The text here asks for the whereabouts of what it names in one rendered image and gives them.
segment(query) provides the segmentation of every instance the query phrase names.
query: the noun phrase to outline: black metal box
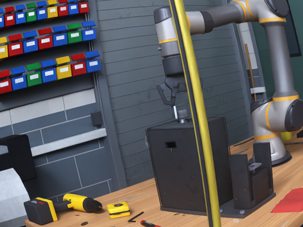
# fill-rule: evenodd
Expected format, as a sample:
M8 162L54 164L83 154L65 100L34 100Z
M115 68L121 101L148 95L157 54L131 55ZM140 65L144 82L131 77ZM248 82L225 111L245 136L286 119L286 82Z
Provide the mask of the black metal box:
M225 119L209 118L219 204L233 199ZM151 160L162 210L206 212L199 156L191 120L147 129Z

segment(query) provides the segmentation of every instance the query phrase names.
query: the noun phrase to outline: power drill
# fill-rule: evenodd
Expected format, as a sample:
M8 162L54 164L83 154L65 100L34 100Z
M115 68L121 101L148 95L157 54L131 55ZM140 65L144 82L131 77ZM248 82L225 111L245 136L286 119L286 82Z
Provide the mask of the power drill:
M38 197L25 202L24 207L28 220L41 226L57 221L56 213L72 208L88 213L102 210L102 204L100 202L86 196L74 194L65 194L63 201L57 203Z

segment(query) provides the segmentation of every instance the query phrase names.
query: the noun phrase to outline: white label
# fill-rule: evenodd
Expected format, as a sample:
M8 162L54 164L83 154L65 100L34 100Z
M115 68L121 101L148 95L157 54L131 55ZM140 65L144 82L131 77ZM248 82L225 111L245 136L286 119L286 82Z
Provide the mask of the white label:
M34 42L34 41L28 42L28 43L27 43L27 46L33 46L33 45L35 45L35 42Z
M89 66L94 66L94 65L98 65L98 61L92 61L89 63Z
M85 32L85 34L86 34L86 35L92 35L92 34L94 34L94 31L93 31L93 30L87 31L87 32Z
M51 75L53 75L53 70L52 70L52 71L45 72L45 76L46 76L46 77L47 77L47 76L51 76Z
M20 49L20 44L11 46L11 49L12 49L12 50Z
M41 43L43 43L43 44L44 44L44 43L49 43L49 42L50 42L50 39L49 39L49 38L47 38L47 39L42 39L42 40L41 40Z
M30 78L30 80L37 79L37 78L39 78L39 74L31 75L29 78Z
M56 37L56 40L57 40L57 41L62 40L62 39L64 39L64 35L61 35L61 36L57 36L57 37Z
M60 69L60 72L68 72L68 67Z
M78 69L82 69L83 68L83 64L80 64L80 65L75 65L75 69L78 70Z
M15 79L15 84L22 83L23 81L24 81L23 77L21 77L19 79Z
M0 83L0 87L6 87L9 85L9 82L6 81L6 82L3 82L3 83Z
M79 33L73 33L73 34L71 34L71 38L78 37L78 36L79 36Z

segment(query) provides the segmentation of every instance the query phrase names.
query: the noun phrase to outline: drill handle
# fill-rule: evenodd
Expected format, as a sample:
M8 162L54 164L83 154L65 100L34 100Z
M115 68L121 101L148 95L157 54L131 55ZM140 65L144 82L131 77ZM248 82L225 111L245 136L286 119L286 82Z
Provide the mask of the drill handle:
M65 201L54 203L53 207L55 208L56 213L59 213L59 212L71 209L73 207L73 205L69 205L69 204L71 204L71 202L68 200L65 200Z

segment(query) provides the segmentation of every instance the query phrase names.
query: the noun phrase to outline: wooden table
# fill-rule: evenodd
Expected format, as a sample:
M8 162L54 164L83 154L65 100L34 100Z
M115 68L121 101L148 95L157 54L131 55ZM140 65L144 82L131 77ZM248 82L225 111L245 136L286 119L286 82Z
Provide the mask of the wooden table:
M247 149L242 154L251 158L254 140L239 146L231 147L231 154ZM303 142L294 135L292 140L285 143ZM295 213L270 213L291 189L303 187L303 144L286 145L292 160L288 163L273 168L274 191L276 197L245 219L221 218L223 227L300 227L303 224L303 212ZM45 227L141 227L140 221L147 220L161 227L207 227L205 216L178 214L160 210L160 203L155 180L119 190L117 192L96 198L106 209L108 204L127 201L131 216L111 219L106 210L99 214L84 213L80 211L66 211L58 214L58 221L44 225ZM136 223L127 222L130 218L144 211L136 218ZM40 227L28 220L26 227Z

